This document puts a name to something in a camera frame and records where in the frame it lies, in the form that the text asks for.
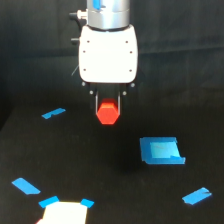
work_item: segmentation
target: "black table surface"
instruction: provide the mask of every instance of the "black table surface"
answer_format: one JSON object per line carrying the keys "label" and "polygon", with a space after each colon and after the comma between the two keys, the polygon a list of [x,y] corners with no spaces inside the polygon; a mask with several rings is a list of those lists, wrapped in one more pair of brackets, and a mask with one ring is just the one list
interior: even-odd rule
{"label": "black table surface", "polygon": [[[54,109],[16,107],[0,132],[0,223],[36,223],[38,202],[55,195],[93,200],[86,224],[224,223],[224,110],[128,108],[102,126],[86,106],[41,117]],[[186,164],[145,164],[141,137],[176,137]],[[41,193],[13,186],[20,177]],[[202,187],[212,197],[184,203]]]}

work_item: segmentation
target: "black background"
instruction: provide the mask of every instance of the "black background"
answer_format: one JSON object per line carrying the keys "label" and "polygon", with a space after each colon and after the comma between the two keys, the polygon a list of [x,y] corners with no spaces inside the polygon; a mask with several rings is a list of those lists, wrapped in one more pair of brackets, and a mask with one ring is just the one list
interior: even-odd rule
{"label": "black background", "polygon": [[[85,1],[0,1],[0,222],[35,223],[38,201],[95,201],[91,223],[223,223],[224,8],[218,0],[131,0],[145,81],[112,127],[76,73]],[[58,107],[50,120],[41,114]],[[141,162],[139,138],[177,137],[184,166]],[[23,177],[41,190],[26,196]],[[182,197],[206,187],[194,207]]]}

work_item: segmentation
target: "blue tape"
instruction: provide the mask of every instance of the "blue tape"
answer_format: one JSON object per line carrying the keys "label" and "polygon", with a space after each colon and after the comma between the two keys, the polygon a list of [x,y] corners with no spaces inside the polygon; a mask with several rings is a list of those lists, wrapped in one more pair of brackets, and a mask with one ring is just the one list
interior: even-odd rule
{"label": "blue tape", "polygon": [[100,10],[100,0],[93,0],[93,8]]}
{"label": "blue tape", "polygon": [[23,178],[18,178],[12,184],[23,191],[25,194],[39,194],[40,191]]}
{"label": "blue tape", "polygon": [[182,199],[184,200],[185,203],[194,205],[198,203],[199,201],[202,201],[203,199],[210,197],[212,194],[209,192],[208,189],[206,188],[201,188],[185,197]]}
{"label": "blue tape", "polygon": [[48,198],[44,201],[39,202],[39,205],[42,208],[46,208],[48,205],[53,204],[53,203],[58,202],[58,201],[59,201],[58,197],[54,196],[54,197],[51,197],[51,198]]}
{"label": "blue tape", "polygon": [[142,161],[155,165],[185,164],[186,159],[180,157],[176,143],[173,137],[140,138]]}
{"label": "blue tape", "polygon": [[85,205],[88,208],[91,208],[93,206],[94,202],[87,200],[87,199],[82,199],[81,205]]}
{"label": "blue tape", "polygon": [[58,108],[56,110],[53,110],[49,113],[46,113],[46,114],[42,115],[42,117],[45,118],[45,119],[49,119],[52,115],[58,115],[58,114],[63,113],[64,111],[65,111],[65,109]]}
{"label": "blue tape", "polygon": [[149,142],[176,142],[177,139],[175,137],[145,137]]}

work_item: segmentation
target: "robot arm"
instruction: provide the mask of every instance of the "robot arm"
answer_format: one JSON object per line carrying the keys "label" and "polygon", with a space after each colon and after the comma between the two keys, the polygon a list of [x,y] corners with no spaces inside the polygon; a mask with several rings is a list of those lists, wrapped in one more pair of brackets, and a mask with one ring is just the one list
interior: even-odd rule
{"label": "robot arm", "polygon": [[70,14],[86,20],[78,39],[79,72],[95,97],[96,114],[99,109],[98,84],[119,86],[120,115],[120,96],[127,94],[122,89],[133,86],[136,78],[138,47],[134,27],[129,21],[129,8],[130,0],[87,0],[86,11]]}

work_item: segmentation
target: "red hexagonal block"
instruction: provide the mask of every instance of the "red hexagonal block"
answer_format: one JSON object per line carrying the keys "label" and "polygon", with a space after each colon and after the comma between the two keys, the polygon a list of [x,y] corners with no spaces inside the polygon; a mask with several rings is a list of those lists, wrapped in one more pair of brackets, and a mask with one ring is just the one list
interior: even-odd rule
{"label": "red hexagonal block", "polygon": [[113,125],[119,117],[117,102],[114,99],[104,99],[97,117],[102,124]]}

